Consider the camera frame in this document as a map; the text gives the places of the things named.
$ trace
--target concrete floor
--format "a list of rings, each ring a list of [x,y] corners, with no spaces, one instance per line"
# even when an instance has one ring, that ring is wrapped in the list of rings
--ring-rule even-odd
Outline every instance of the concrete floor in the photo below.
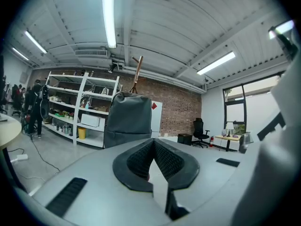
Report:
[[[33,142],[43,159],[56,166],[59,170],[63,170],[89,153],[101,150],[98,147],[81,143],[78,143],[77,146],[73,146],[71,140],[62,137],[45,127],[42,127],[42,138],[38,139],[37,135],[35,135]],[[8,151],[17,148],[24,149],[24,154],[28,155],[28,160],[13,163],[15,172],[28,193],[42,186],[44,181],[49,180],[58,172],[57,169],[48,165],[40,158],[29,136],[25,134],[19,135],[13,144],[8,147]],[[8,154],[12,160],[21,153],[22,150],[17,150],[9,152]]]

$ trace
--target white refrigerator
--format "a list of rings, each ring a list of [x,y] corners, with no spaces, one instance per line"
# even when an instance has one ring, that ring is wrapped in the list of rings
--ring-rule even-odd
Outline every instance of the white refrigerator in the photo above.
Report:
[[[157,101],[151,102],[151,137],[158,138],[160,132],[160,123],[162,115],[162,103]]]

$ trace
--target white shelf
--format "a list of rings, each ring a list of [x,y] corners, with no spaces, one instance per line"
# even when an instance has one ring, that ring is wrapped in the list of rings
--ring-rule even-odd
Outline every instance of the white shelf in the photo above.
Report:
[[[54,87],[54,86],[47,86],[48,89],[54,89],[57,90],[59,92],[62,93],[67,93],[67,94],[72,94],[72,95],[77,95],[79,93],[78,90],[74,90],[74,89],[64,89],[64,88],[60,88],[60,87]]]
[[[78,76],[78,75],[50,74],[49,77],[53,77],[60,82],[77,83],[77,84],[81,84],[83,80],[83,76]]]
[[[83,91],[83,95],[85,96],[91,96],[92,98],[95,99],[103,99],[103,100],[112,100],[113,96],[109,95],[103,95],[103,94],[98,94],[98,93],[93,93],[91,91]]]
[[[53,118],[57,118],[58,120],[64,121],[64,122],[69,123],[69,124],[73,124],[73,120],[67,119],[66,117],[53,115],[51,113],[49,113],[49,115],[52,116]]]
[[[52,103],[55,103],[55,104],[59,104],[59,105],[64,105],[66,107],[70,107],[70,108],[75,109],[75,105],[69,105],[69,104],[58,102],[58,101],[55,101],[55,100],[49,100],[49,102],[52,102]]]
[[[109,112],[103,112],[103,111],[97,111],[97,110],[91,110],[91,109],[86,109],[86,108],[79,108],[82,111],[88,111],[88,112],[93,112],[93,113],[97,113],[97,114],[103,114],[103,115],[108,115]]]
[[[68,134],[65,134],[65,133],[63,133],[63,132],[60,132],[60,131],[54,129],[53,126],[52,126],[51,124],[45,124],[45,123],[43,123],[43,126],[45,126],[46,128],[48,128],[48,129],[50,129],[50,130],[55,131],[57,134],[60,134],[60,135],[63,136],[63,137],[66,137],[66,138],[69,138],[69,139],[73,140],[73,138],[72,138],[71,136],[69,136]]]
[[[96,78],[96,77],[88,77],[87,81],[92,84],[95,84],[96,86],[102,86],[102,87],[107,87],[107,88],[114,88],[114,86],[116,84],[115,80]]]
[[[104,129],[100,128],[99,126],[93,127],[93,126],[88,126],[88,125],[85,125],[82,123],[77,123],[77,126],[84,127],[84,128],[91,129],[91,130],[97,130],[97,131],[102,131],[102,132],[104,131]]]
[[[76,138],[76,141],[81,142],[81,143],[85,143],[85,144],[88,144],[88,145],[102,147],[103,146],[103,133],[98,133],[97,136],[96,135],[93,135],[93,136],[89,135],[85,139]]]

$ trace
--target wooden desk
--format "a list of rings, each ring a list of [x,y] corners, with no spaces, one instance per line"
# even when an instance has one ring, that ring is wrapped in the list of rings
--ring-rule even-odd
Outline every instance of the wooden desk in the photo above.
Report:
[[[231,135],[230,137],[224,137],[222,135],[218,135],[215,136],[216,138],[222,139],[222,140],[227,140],[227,147],[226,147],[226,152],[229,150],[230,147],[230,141],[239,141],[240,137],[239,135],[237,135],[238,137],[232,137],[233,135]]]

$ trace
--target black box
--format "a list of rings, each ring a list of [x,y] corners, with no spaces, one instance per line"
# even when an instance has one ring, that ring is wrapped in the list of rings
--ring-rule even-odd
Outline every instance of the black box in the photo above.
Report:
[[[178,143],[191,145],[192,135],[189,134],[178,134]]]

